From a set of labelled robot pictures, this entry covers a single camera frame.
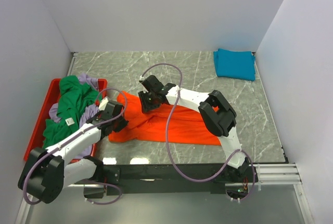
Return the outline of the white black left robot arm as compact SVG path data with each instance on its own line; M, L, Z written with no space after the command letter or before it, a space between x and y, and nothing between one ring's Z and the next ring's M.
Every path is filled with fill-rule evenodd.
M82 180L105 185L101 160L89 155L72 162L87 147L127 124L123 117L126 104L110 100L102 106L103 110L69 137L47 149L37 147L30 152L18 181L18 188L28 204L51 203L63 188Z

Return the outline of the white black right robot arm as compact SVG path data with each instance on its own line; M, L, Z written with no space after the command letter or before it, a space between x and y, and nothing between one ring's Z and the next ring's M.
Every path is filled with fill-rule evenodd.
M223 172L228 172L234 182L247 182L247 171L251 171L250 178L255 180L255 169L252 159L242 149L236 131L236 112L218 90L211 93L200 93L167 83L163 85L154 75L141 77L139 82L146 91L138 93L142 111L147 113L157 109L162 104L185 107L200 113L206 129L219 140L226 155L226 162L212 176L206 179L194 179L185 175L175 162L172 166L185 179L192 182L208 182Z

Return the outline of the orange t shirt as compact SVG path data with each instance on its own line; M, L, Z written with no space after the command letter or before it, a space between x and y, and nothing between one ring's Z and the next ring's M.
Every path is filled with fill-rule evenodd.
M163 104L158 109L143 113L137 96L127 92L117 96L117 102L125 104L125 100L127 108L124 117L129 123L119 133L111 133L108 136L110 142L123 143L134 139L165 142L165 134L168 133L169 143L220 145L218 138L207 130L200 113L194 110L177 106L166 132L172 106Z

